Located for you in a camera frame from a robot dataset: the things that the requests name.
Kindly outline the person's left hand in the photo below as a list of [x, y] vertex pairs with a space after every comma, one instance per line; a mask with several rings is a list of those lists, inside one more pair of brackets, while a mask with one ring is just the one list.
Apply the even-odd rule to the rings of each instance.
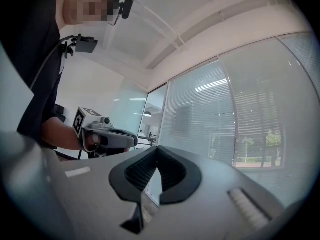
[[87, 134], [85, 137], [86, 149], [92, 151], [101, 145], [101, 138], [97, 134]]

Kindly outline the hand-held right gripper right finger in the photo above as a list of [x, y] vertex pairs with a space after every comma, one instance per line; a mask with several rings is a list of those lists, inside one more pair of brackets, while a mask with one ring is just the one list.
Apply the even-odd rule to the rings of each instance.
[[176, 148], [157, 147], [157, 169], [161, 176], [161, 205], [185, 202], [199, 188], [202, 172], [189, 153]]

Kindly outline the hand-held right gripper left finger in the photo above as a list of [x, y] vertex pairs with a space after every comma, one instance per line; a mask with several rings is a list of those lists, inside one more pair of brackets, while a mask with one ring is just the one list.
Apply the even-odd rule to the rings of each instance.
[[134, 234], [144, 229], [142, 193], [157, 169], [157, 147], [139, 149], [138, 154], [116, 165], [109, 173], [109, 184], [117, 196], [136, 204], [132, 216], [120, 226]]

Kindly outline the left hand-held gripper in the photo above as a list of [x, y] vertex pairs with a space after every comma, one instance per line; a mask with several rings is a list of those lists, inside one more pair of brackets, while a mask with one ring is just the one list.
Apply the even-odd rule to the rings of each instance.
[[[81, 149], [88, 154], [90, 159], [121, 154], [138, 144], [135, 134], [114, 128], [109, 117], [102, 116], [89, 108], [78, 108], [73, 121], [73, 129]], [[98, 135], [100, 146], [94, 150], [87, 150], [85, 140], [87, 134]]]

